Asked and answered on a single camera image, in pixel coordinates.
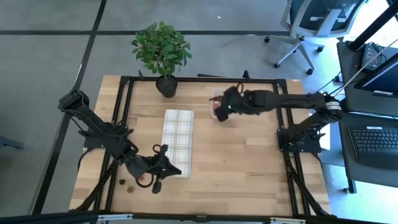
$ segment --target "green leaves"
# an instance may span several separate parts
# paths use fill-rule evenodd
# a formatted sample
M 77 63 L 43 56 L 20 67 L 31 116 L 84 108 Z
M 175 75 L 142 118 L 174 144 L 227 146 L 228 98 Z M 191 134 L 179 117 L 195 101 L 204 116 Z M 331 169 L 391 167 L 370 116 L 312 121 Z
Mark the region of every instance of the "green leaves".
M 176 65 L 185 66 L 187 58 L 192 58 L 190 44 L 184 36 L 163 21 L 159 22 L 159 27 L 153 23 L 136 32 L 131 45 L 135 46 L 132 54 L 136 54 L 136 60 L 142 60 L 145 68 L 161 75 L 172 75 Z

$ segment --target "keyboard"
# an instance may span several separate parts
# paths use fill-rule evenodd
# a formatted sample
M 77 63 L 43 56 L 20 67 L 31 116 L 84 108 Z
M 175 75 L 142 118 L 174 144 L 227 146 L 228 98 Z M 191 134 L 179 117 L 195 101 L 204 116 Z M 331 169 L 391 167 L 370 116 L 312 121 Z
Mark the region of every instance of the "keyboard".
M 356 158 L 362 165 L 398 169 L 398 128 L 349 128 Z

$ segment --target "plaid cloth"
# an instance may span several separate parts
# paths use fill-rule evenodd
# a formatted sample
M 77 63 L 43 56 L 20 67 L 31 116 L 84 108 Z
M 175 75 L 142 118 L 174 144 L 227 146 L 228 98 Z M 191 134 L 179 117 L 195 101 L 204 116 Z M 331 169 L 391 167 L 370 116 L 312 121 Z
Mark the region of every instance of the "plaid cloth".
M 168 144 L 166 156 L 182 171 L 174 177 L 190 178 L 192 171 L 193 111 L 166 110 L 162 144 Z

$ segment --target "office chair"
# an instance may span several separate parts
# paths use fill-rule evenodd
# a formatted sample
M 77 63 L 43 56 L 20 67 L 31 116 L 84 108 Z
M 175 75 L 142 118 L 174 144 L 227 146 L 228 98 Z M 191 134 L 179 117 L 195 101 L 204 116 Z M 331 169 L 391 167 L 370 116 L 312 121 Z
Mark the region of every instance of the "office chair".
M 289 0 L 282 20 L 282 27 L 289 30 L 288 37 L 270 35 L 264 39 L 268 43 L 271 39 L 279 40 L 293 47 L 275 63 L 279 68 L 289 55 L 301 51 L 311 68 L 307 74 L 311 75 L 315 70 L 305 46 L 318 47 L 317 52 L 322 52 L 324 45 L 305 40 L 305 37 L 341 37 L 348 34 L 353 26 L 358 9 L 366 0 Z M 290 24 L 287 17 L 290 13 Z

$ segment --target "black desk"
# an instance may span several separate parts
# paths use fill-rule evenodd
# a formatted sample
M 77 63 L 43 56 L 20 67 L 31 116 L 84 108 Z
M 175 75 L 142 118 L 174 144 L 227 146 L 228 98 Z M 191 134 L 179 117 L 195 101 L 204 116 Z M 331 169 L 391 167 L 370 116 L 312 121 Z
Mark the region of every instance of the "black desk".
M 354 182 L 362 182 L 398 187 L 398 170 L 379 169 L 361 165 L 357 162 L 354 147 L 348 133 L 348 127 L 352 125 L 366 124 L 370 126 L 398 127 L 398 120 L 379 118 L 354 113 L 346 113 L 339 121 L 341 145 L 343 146 L 344 163 L 349 185 L 353 184 L 351 193 L 354 193 Z
M 346 42 L 338 42 L 337 52 L 340 61 L 341 76 L 345 84 L 358 71 L 362 51 L 353 52 L 348 49 Z M 395 53 L 397 53 L 397 49 L 387 49 L 383 52 L 387 58 L 392 57 Z M 365 75 L 365 73 L 360 73 L 355 80 Z M 355 89 L 354 84 L 348 85 L 345 88 L 345 93 L 346 98 L 342 101 L 342 104 L 348 111 L 398 116 L 398 98 L 374 96 L 371 91 Z

